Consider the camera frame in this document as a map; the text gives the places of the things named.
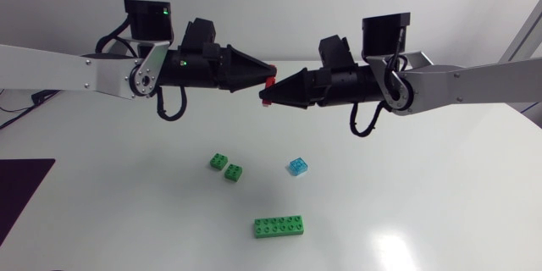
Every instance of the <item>dark purple mat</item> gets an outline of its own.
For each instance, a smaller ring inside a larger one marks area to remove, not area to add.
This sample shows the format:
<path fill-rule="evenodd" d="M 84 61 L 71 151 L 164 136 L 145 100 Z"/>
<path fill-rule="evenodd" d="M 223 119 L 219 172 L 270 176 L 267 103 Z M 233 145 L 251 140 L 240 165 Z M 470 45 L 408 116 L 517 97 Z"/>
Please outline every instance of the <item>dark purple mat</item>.
<path fill-rule="evenodd" d="M 54 161 L 0 160 L 0 246 Z"/>

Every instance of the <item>green lego brick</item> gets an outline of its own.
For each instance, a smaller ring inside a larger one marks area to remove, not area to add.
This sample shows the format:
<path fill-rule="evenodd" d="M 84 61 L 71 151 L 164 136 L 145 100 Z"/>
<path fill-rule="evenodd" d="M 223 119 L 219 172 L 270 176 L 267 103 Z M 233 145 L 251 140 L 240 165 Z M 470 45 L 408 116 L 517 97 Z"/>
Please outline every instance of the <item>green lego brick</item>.
<path fill-rule="evenodd" d="M 227 163 L 228 157 L 223 156 L 220 153 L 215 154 L 214 157 L 211 159 L 211 166 L 218 170 L 222 170 Z"/>
<path fill-rule="evenodd" d="M 241 174 L 243 174 L 243 168 L 241 166 L 230 164 L 228 166 L 228 169 L 226 169 L 226 172 L 224 173 L 224 177 L 226 177 L 226 179 L 237 182 L 239 177 L 241 177 Z"/>
<path fill-rule="evenodd" d="M 301 235 L 304 231 L 301 215 L 254 220 L 256 238 Z"/>

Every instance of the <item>black cable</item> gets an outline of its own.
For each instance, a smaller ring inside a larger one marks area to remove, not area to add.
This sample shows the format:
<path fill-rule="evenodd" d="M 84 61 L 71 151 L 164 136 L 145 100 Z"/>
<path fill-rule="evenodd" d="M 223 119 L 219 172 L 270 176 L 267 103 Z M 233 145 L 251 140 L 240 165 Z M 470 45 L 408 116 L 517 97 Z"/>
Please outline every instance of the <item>black cable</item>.
<path fill-rule="evenodd" d="M 19 120 L 20 118 L 24 117 L 26 114 L 30 113 L 32 110 L 40 107 L 43 103 L 45 103 L 46 101 L 48 101 L 49 99 L 53 98 L 54 96 L 56 96 L 59 91 L 48 91 L 48 96 L 47 97 L 44 97 L 42 100 L 40 100 L 40 102 L 30 106 L 28 109 L 26 109 L 23 113 L 17 115 L 16 117 L 4 122 L 3 124 L 0 125 L 0 130 L 8 127 L 9 125 L 11 125 L 12 123 L 16 122 L 17 120 Z"/>
<path fill-rule="evenodd" d="M 4 112 L 7 112 L 7 113 L 17 113 L 19 111 L 23 111 L 23 110 L 26 110 L 30 107 L 26 107 L 26 108 L 21 108 L 21 109 L 15 109 L 15 110 L 7 110 L 7 109 L 4 109 L 2 107 L 0 107 L 0 110 L 4 111 Z"/>
<path fill-rule="evenodd" d="M 405 28 L 401 27 L 401 30 L 399 31 L 399 38 L 397 39 L 397 45 L 395 47 L 395 53 L 390 58 L 390 60 L 388 60 L 388 63 L 386 64 L 386 69 L 384 71 L 384 85 L 386 87 L 386 90 L 390 93 L 391 97 L 394 100 L 398 100 L 400 94 L 391 84 L 391 72 L 397 71 L 397 66 L 395 65 L 395 62 L 399 58 L 399 51 L 401 50 L 401 42 L 403 40 L 404 33 Z"/>
<path fill-rule="evenodd" d="M 158 112 L 158 116 L 160 118 L 165 119 L 168 122 L 173 122 L 173 121 L 176 121 L 177 119 L 180 119 L 180 117 L 182 117 L 183 114 L 185 114 L 187 99 L 186 99 L 186 91 L 185 91 L 185 88 L 183 86 L 180 87 L 180 97 L 181 97 L 181 100 L 182 100 L 181 105 L 180 105 L 180 110 L 179 110 L 178 113 L 176 113 L 173 116 L 168 116 L 166 114 L 166 111 L 163 109 L 163 93 L 162 93 L 162 87 L 161 86 L 159 86 L 156 89 L 156 95 L 157 95 L 157 99 L 158 99 L 157 112 Z"/>
<path fill-rule="evenodd" d="M 398 58 L 403 60 L 403 66 L 401 67 L 401 72 L 407 69 L 408 58 L 405 55 L 399 55 Z"/>
<path fill-rule="evenodd" d="M 391 111 L 390 105 L 386 101 L 379 102 L 379 105 L 376 107 L 376 110 L 374 111 L 373 119 L 371 120 L 371 123 L 369 123 L 369 126 L 362 132 L 358 131 L 356 128 L 356 116 L 357 116 L 357 102 L 354 103 L 352 106 L 352 111 L 350 112 L 350 130 L 351 132 L 359 137 L 366 137 L 371 134 L 371 131 L 373 131 L 374 126 L 376 125 L 376 121 L 379 119 L 380 112 L 382 109 L 386 109 L 388 112 Z"/>
<path fill-rule="evenodd" d="M 128 28 L 130 25 L 130 19 L 126 17 L 126 20 L 120 25 L 118 28 L 116 28 L 114 31 L 111 32 L 111 34 L 104 36 L 100 38 L 98 43 L 96 44 L 96 53 L 101 53 L 103 51 L 103 48 L 108 44 L 108 42 L 115 39 L 115 37 L 119 36 L 120 33 L 122 33 L 124 30 Z"/>
<path fill-rule="evenodd" d="M 125 39 L 122 39 L 118 36 L 114 37 L 113 39 L 124 44 L 124 46 L 130 51 L 130 53 L 132 53 L 132 56 L 135 58 L 137 57 L 136 51 L 134 51 L 134 48 Z"/>

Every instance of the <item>white table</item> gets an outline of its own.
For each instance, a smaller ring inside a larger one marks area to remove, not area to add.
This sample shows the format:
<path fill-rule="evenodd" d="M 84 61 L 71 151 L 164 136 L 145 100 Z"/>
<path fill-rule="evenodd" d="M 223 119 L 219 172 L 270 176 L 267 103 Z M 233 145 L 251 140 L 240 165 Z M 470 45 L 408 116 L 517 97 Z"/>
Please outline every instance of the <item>white table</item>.
<path fill-rule="evenodd" d="M 283 79 L 307 63 L 276 64 Z M 0 269 L 542 269 L 542 133 L 519 113 L 382 113 L 360 139 L 351 107 L 263 108 L 261 89 L 189 88 L 175 123 L 155 100 L 64 92 L 1 132 L 0 158 L 57 162 Z M 215 152 L 244 168 L 239 182 L 209 168 Z M 293 177 L 298 157 L 309 170 Z M 304 235 L 253 238 L 253 219 L 292 214 Z"/>

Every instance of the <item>red lego brick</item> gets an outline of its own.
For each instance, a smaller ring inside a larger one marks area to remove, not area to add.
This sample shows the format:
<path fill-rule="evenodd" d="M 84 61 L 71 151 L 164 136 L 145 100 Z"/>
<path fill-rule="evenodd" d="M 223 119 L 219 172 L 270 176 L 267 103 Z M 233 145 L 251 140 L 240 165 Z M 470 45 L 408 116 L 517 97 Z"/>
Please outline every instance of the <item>red lego brick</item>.
<path fill-rule="evenodd" d="M 275 78 L 272 76 L 272 77 L 268 77 L 267 80 L 265 80 L 265 87 L 266 88 L 269 88 L 270 86 L 274 85 L 274 82 L 275 82 Z M 269 105 L 271 105 L 272 102 L 271 101 L 268 101 L 268 100 L 262 100 L 262 105 L 264 107 L 267 107 Z"/>

